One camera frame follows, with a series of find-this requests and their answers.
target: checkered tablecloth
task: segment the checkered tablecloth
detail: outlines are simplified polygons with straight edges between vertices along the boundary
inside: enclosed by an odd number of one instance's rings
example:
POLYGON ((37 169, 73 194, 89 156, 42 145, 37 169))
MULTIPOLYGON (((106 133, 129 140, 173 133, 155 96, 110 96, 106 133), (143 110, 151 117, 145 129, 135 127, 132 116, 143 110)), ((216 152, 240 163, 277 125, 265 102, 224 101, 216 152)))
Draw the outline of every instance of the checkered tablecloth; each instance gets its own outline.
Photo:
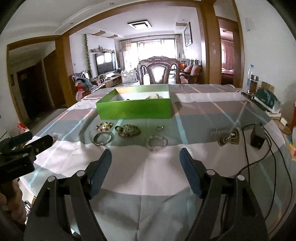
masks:
MULTIPOLYGON (((99 159, 105 148, 112 152, 112 164, 100 193, 91 200, 96 218, 108 240, 184 240, 201 205, 191 191, 179 161, 186 147, 194 159, 222 176, 233 176, 246 166, 244 142, 239 145, 217 143, 216 129, 230 130, 252 123, 263 123, 280 147, 295 185, 295 162, 291 160, 283 136, 271 119, 231 85, 169 85, 172 117, 170 119, 101 120, 96 102, 113 88, 99 90, 76 103, 44 127, 34 138, 57 136, 58 141, 37 156, 36 170, 21 178, 35 195, 50 175, 70 177, 99 159), (133 124, 141 134, 119 137, 104 146, 92 143, 96 125, 102 121, 114 126, 133 124), (157 126, 163 126, 161 133, 157 126), (158 152, 146 148, 151 135, 168 139, 168 146, 158 152)), ((250 146, 252 128, 245 131, 250 163, 268 150, 250 146)), ((277 161, 277 188, 272 212, 266 220, 271 231, 287 208, 291 190, 283 160, 273 144, 277 161)), ((251 167, 251 187, 263 215, 269 209, 274 183, 274 160, 269 154, 251 167)), ((213 236, 218 234, 217 224, 213 236)))

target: blue gripper pad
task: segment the blue gripper pad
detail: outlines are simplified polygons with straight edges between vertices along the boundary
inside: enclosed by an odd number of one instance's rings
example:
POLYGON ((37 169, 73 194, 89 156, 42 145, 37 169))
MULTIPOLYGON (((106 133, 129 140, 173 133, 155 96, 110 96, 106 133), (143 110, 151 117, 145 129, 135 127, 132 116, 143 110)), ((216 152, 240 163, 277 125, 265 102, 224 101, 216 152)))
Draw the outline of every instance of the blue gripper pad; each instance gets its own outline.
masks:
POLYGON ((192 192, 200 199, 203 199, 204 192, 202 190, 202 184, 204 180, 203 177, 207 169, 201 161, 194 160, 186 148, 182 148, 180 151, 180 163, 192 192))

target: green tin box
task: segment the green tin box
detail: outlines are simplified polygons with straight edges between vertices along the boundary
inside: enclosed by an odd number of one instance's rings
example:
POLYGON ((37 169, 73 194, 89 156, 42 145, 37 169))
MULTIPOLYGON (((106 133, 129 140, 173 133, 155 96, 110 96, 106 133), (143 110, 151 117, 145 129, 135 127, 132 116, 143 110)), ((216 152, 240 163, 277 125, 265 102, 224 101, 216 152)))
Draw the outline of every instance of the green tin box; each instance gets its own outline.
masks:
POLYGON ((96 103, 102 120, 170 118, 168 85, 115 88, 96 103), (159 99, 146 99, 151 95, 159 99))

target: cardboard box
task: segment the cardboard box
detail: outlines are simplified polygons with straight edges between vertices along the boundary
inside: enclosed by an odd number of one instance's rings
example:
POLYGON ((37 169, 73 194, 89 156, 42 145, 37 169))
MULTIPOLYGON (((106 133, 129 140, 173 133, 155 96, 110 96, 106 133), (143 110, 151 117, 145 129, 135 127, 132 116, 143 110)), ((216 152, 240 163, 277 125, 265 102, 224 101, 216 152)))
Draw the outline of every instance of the cardboard box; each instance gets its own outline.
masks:
POLYGON ((102 120, 171 118, 168 85, 115 88, 96 103, 102 120), (158 94, 159 99, 146 99, 158 94))
POLYGON ((270 92, 274 93, 274 87, 266 82, 261 83, 261 89, 269 90, 270 92))

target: tiled floor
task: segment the tiled floor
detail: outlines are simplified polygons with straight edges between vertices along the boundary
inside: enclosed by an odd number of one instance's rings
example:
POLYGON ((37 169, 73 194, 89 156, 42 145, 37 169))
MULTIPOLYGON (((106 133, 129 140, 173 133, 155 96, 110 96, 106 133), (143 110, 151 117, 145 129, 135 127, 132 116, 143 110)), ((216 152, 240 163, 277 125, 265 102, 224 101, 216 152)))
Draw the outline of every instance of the tiled floor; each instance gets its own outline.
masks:
POLYGON ((28 126, 29 130, 36 135, 39 131, 41 131, 49 122, 58 117, 61 113, 63 113, 67 108, 57 109, 49 112, 40 113, 38 116, 39 121, 33 121, 28 126))

